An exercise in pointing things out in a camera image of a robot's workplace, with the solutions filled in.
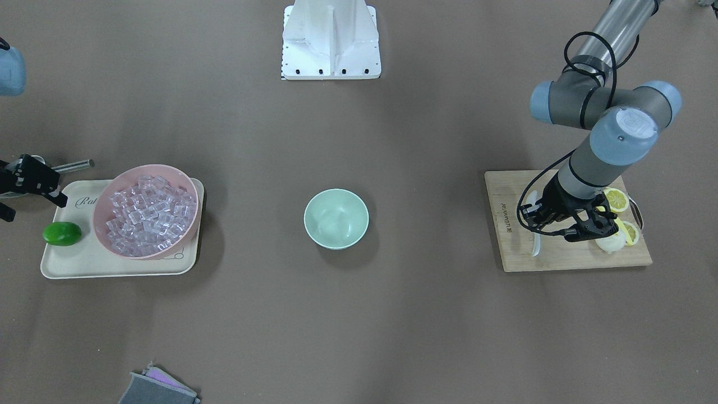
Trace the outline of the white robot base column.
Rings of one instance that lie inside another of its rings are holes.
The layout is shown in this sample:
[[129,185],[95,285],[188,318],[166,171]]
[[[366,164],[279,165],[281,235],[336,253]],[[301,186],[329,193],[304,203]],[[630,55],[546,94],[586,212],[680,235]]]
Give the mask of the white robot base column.
[[283,80],[381,76],[377,13],[366,2],[295,1],[283,18]]

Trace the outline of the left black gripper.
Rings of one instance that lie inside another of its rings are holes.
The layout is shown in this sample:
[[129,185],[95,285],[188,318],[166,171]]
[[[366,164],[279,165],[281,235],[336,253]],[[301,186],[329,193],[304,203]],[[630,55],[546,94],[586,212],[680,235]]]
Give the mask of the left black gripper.
[[[597,240],[618,232],[617,215],[604,206],[592,206],[598,187],[582,181],[574,172],[558,172],[544,187],[535,205],[520,206],[520,224],[539,235],[564,235],[569,242]],[[578,216],[587,210],[587,219]],[[554,222],[574,218],[575,224],[558,231],[545,232]]]

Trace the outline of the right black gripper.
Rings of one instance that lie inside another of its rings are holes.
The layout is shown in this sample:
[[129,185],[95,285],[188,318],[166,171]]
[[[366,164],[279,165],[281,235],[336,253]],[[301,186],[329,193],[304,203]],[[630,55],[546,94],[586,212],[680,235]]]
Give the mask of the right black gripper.
[[[13,161],[1,161],[1,194],[47,195],[47,200],[64,209],[68,197],[59,189],[61,174],[51,168],[43,159],[31,154],[21,154]],[[0,217],[4,222],[15,220],[15,210],[0,204]]]

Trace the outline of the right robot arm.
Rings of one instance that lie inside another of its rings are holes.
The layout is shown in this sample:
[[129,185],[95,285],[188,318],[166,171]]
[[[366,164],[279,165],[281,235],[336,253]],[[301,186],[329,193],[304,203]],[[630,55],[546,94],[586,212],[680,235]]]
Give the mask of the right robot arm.
[[[1,39],[1,95],[14,97],[25,90],[25,59],[20,51]],[[12,161],[1,161],[1,194],[41,195],[59,208],[67,205],[67,195],[58,186],[61,174],[31,154],[20,154]]]

